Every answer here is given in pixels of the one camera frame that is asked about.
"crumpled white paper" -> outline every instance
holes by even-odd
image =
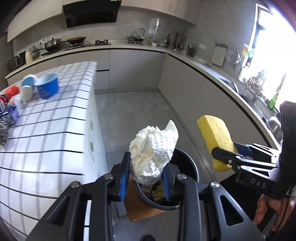
[[[146,185],[156,183],[173,156],[178,137],[178,130],[171,120],[162,131],[153,126],[140,130],[129,149],[133,179]]]

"white bottle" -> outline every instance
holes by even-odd
[[[26,60],[26,64],[31,63],[33,61],[33,57],[32,57],[30,48],[26,50],[25,60]]]

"green bottle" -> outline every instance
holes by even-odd
[[[268,104],[268,108],[272,111],[274,109],[274,106],[276,105],[276,100],[279,95],[279,89],[277,89],[276,94],[272,97]]]

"cable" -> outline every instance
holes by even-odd
[[[276,231],[274,232],[274,234],[273,234],[273,236],[272,236],[271,239],[274,239],[274,238],[276,237],[277,232],[279,231],[279,228],[280,228],[281,224],[282,224],[283,221],[284,221],[284,218],[285,218],[285,215],[286,215],[286,212],[287,212],[287,209],[288,209],[288,205],[289,205],[289,203],[290,203],[290,199],[291,199],[292,191],[293,191],[293,188],[291,187],[291,189],[289,190],[289,197],[288,197],[288,200],[287,200],[287,203],[286,203],[285,211],[284,211],[283,216],[282,216],[282,218],[281,218],[281,221],[280,221],[278,227],[276,228]]]

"gray tile floor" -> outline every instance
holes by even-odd
[[[146,126],[164,129],[172,120],[179,132],[177,147],[187,152],[197,168],[204,165],[192,141],[174,113],[158,92],[121,92],[96,94],[100,128],[104,140],[109,170],[121,162],[129,150],[131,140]],[[210,182],[208,173],[201,173],[200,181]],[[141,236],[152,234],[156,241],[177,239],[178,211],[167,211],[144,220],[130,222],[122,203],[116,203],[119,220],[114,225],[115,241],[139,241]]]

